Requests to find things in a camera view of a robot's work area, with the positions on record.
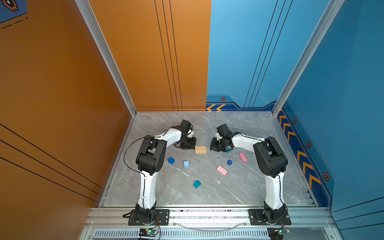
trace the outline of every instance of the light pink rectangular block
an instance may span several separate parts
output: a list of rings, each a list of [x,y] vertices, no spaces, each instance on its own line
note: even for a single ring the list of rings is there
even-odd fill
[[[239,156],[240,156],[241,160],[243,160],[243,162],[248,161],[248,159],[245,157],[244,153],[240,153]]]
[[[222,166],[219,166],[218,168],[217,168],[217,170],[219,171],[219,172],[221,172],[222,174],[227,174],[227,170],[225,170]]]

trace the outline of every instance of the blue cube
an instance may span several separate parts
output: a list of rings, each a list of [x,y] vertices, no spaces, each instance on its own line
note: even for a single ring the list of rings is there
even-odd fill
[[[172,157],[170,157],[170,158],[168,159],[168,162],[172,165],[172,164],[175,163],[175,160],[174,160]]]
[[[193,186],[195,188],[198,188],[200,185],[201,185],[201,182],[199,180],[197,180],[195,183],[193,183]]]

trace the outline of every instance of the yellow rectangular block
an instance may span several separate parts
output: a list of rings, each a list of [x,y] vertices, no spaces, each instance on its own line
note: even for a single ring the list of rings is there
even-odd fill
[[[195,146],[195,153],[207,153],[206,146]]]

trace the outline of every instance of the yellow chevron arrow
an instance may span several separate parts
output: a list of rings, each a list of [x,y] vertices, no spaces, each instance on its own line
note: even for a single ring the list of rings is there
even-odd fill
[[[318,182],[318,183],[321,184],[321,182],[320,182],[319,179],[315,178],[314,176],[312,176],[312,175],[310,174],[310,187],[311,187],[311,188],[312,188],[312,180],[315,180],[316,182]]]
[[[307,157],[307,155],[303,152],[297,151],[297,161],[300,162],[300,155]]]
[[[303,173],[304,173],[304,175],[305,175],[305,167],[309,167],[310,169],[313,170],[313,167],[312,167],[311,165],[309,165],[309,164],[306,163],[306,162],[303,162]]]
[[[207,108],[207,110],[208,110],[208,111],[212,111],[212,110],[211,110],[211,107],[213,107],[213,106],[215,106],[215,105],[216,105],[216,104],[212,104],[211,106],[209,106],[209,107]]]
[[[288,137],[287,137],[287,138],[288,138],[288,142],[289,142],[289,136],[290,136],[290,135],[294,135],[294,136],[296,136],[296,134],[295,134],[294,132],[290,132],[290,131],[288,131]]]
[[[222,108],[222,107],[224,107],[224,106],[225,106],[225,104],[223,104],[223,105],[221,105],[220,107],[216,108],[216,110],[217,110],[217,111],[221,111],[220,108]]]
[[[281,125],[281,119],[282,119],[282,118],[287,118],[287,117],[286,117],[286,116],[283,116],[283,115],[280,116],[280,125]]]
[[[283,126],[284,126],[284,130],[283,131],[285,133],[285,127],[290,127],[291,125],[289,125],[288,123],[284,123]]]

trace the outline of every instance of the metal bracket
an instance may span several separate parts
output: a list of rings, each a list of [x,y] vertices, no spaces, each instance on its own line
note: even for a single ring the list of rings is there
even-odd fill
[[[251,221],[251,225],[274,225],[269,224],[266,222],[266,219],[264,217],[264,209],[249,209],[249,220]],[[291,218],[288,215],[288,212],[283,217],[283,224],[284,225],[291,225]]]
[[[135,221],[137,219],[137,212],[132,212],[129,217],[128,225],[130,226],[155,226],[157,225],[157,221],[153,221],[151,224],[146,225],[142,221]],[[166,226],[169,223],[169,209],[156,209],[155,219],[159,217],[159,225]]]

